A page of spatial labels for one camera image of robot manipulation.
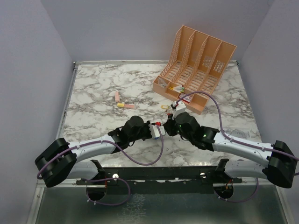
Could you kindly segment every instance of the gray metal frame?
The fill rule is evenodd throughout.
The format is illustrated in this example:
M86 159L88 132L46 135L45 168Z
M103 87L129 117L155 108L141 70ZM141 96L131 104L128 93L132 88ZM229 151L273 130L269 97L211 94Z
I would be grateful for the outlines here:
M74 67L74 71L71 77L71 84L68 90L68 94L67 94L67 98L64 104L64 109L63 109L63 113L59 122L59 127L58 127L58 131L57 131L57 135L56 135L56 139L62 136L62 132L63 132L63 127L64 127L64 122L65 122L65 117L66 117L66 113L67 113L67 109L69 107L69 103L70 103L70 99L71 99L71 93L74 87L74 83L75 83L75 79L77 76L77 71L78 71L78 66L81 64L139 64L139 63L144 63L144 64L151 64L151 63L156 63L156 64L165 64L168 63L168 61L144 61L144 60L124 60L124 61L86 61L86 62L74 62L75 67ZM243 183L242 185L255 185L256 182L254 179L252 178L243 178ZM261 185L265 185L265 184L270 184L269 181L267 180L259 180ZM42 197L43 197L43 192L44 192L44 188L46 187L46 185L44 184L43 180L38 180L37 184L36 184L36 191L34 194L34 198L31 204L31 208L30 208L30 212L29 212L29 216L27 219L27 224L35 224L36 223L36 219L37 219L37 215L38 215L38 211L41 205L41 201L42 201ZM59 184L60 188L63 187L85 187L85 186L76 186L76 180L65 180L63 181L61 184ZM288 222L288 224L295 224L291 209L290 209L290 205L286 199L285 196L285 191L283 188L280 187L276 187L277 192L278 192L278 196L280 199L280 202L282 204L284 213L285 213L285 217L286 220Z

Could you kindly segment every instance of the metal floor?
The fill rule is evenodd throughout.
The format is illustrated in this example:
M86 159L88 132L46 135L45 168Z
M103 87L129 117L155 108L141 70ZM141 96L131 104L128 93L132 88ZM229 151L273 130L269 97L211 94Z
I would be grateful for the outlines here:
M235 187L232 199L243 199L253 185ZM109 196L107 202L125 196ZM261 185L258 194L245 203L226 203L216 195L133 195L116 207L87 203L85 188L45 189L37 224L286 224L276 187Z

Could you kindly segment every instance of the white label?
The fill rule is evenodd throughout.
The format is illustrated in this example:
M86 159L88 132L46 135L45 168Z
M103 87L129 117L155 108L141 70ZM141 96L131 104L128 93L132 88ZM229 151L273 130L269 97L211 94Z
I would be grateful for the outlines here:
M186 95L186 94L181 93L181 94L179 95L179 98L182 98L184 95ZM182 99L182 100L185 101L185 102L187 102L187 103L190 103L191 99L192 99L191 96L187 96L187 97L185 97L185 98Z

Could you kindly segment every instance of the black bracket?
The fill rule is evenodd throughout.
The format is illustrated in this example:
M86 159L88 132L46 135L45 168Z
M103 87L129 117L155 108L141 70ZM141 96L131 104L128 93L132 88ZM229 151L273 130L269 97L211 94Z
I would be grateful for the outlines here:
M287 144L282 141L276 141L272 145L274 149L294 155ZM273 152L269 160L268 168L263 169L267 179L282 188L291 188L294 174L296 172L297 161L289 156Z
M48 161L55 157L60 152L69 148L69 143L64 138L56 139L42 154L40 154L35 164L40 170ZM75 165L77 158L76 154L71 151L54 160L42 173L43 180L48 188L60 184L69 175L71 169Z

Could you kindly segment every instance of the pink eraser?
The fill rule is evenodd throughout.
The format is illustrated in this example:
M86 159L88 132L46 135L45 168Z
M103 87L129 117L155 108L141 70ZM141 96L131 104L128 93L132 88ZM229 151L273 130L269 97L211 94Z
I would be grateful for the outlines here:
M135 105L134 104L125 104L123 107L127 108L127 109L135 109Z
M118 91L115 92L115 101L119 102L120 101L120 94Z

